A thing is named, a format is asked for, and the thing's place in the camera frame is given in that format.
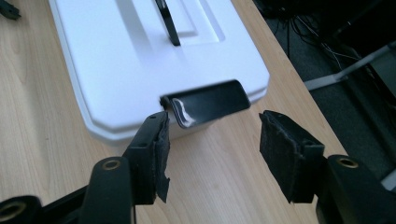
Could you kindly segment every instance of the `mounting hole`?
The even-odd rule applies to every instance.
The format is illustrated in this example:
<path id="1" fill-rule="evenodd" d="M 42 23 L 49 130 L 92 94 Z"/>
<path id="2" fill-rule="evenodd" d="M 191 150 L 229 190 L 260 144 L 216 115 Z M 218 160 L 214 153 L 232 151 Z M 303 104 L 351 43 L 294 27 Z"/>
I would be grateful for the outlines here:
<path id="1" fill-rule="evenodd" d="M 0 208 L 0 222 L 11 220 L 26 208 L 26 203 L 24 202 L 12 202 L 4 205 Z"/>
<path id="2" fill-rule="evenodd" d="M 358 168 L 359 167 L 359 164 L 357 162 L 355 162 L 353 160 L 350 160 L 350 159 L 347 159 L 347 158 L 340 158 L 340 159 L 337 160 L 337 162 L 340 165 L 343 165 L 343 166 L 345 166 L 347 168 L 354 169 L 354 168 Z"/>
<path id="3" fill-rule="evenodd" d="M 120 161 L 111 160 L 111 161 L 106 161 L 105 163 L 103 163 L 102 168 L 104 170 L 114 170 L 114 169 L 119 168 L 120 165 L 121 165 Z"/>

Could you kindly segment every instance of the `wooden desk surface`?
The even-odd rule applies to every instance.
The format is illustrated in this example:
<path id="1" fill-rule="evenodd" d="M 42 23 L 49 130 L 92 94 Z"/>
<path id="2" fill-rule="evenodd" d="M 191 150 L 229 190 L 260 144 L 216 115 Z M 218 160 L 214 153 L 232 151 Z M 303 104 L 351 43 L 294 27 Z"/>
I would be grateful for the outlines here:
<path id="1" fill-rule="evenodd" d="M 93 165 L 122 150 L 91 138 L 79 114 L 47 0 L 9 0 L 0 17 L 0 201 L 33 194 L 51 203 L 89 181 Z M 259 152 L 265 109 L 284 113 L 345 154 L 251 0 L 233 0 L 271 74 L 249 110 L 172 141 L 168 203 L 138 206 L 139 223 L 317 223 L 313 204 L 290 205 Z"/>

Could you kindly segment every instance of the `black object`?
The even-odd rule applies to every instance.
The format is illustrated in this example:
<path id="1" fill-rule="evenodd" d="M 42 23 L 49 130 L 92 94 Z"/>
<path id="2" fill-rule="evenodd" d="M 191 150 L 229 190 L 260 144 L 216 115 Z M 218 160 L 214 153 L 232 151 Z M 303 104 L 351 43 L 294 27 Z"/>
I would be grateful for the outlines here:
<path id="1" fill-rule="evenodd" d="M 396 195 L 362 162 L 325 159 L 323 146 L 285 115 L 264 111 L 261 118 L 260 151 L 288 202 L 312 203 L 316 194 L 319 223 L 396 223 Z"/>
<path id="2" fill-rule="evenodd" d="M 318 178 L 323 163 L 324 146 L 285 115 L 265 111 L 260 118 L 260 153 L 286 199 L 312 203 L 315 192 L 312 183 Z"/>
<path id="3" fill-rule="evenodd" d="M 320 35 L 337 36 L 366 56 L 396 39 L 396 1 L 333 0 L 321 15 Z"/>
<path id="4" fill-rule="evenodd" d="M 5 0 L 0 0 L 0 14 L 14 21 L 21 16 L 20 10 L 15 8 Z"/>
<path id="5" fill-rule="evenodd" d="M 179 126 L 187 129 L 247 109 L 250 101 L 242 85 L 231 80 L 165 95 L 161 105 L 173 109 Z"/>
<path id="6" fill-rule="evenodd" d="M 156 193 L 166 200 L 168 122 L 166 112 L 149 116 L 122 157 L 97 162 L 89 185 L 58 201 L 42 207 L 37 197 L 22 196 L 0 203 L 0 223 L 136 223 L 136 205 L 153 204 Z"/>
<path id="7" fill-rule="evenodd" d="M 289 20 L 320 11 L 326 0 L 253 0 L 265 19 Z"/>
<path id="8" fill-rule="evenodd" d="M 177 30 L 173 23 L 171 12 L 169 11 L 168 5 L 165 0 L 155 0 L 158 9 L 163 16 L 163 22 L 165 23 L 166 29 L 168 30 L 169 37 L 174 46 L 180 46 L 180 40 L 178 39 Z"/>

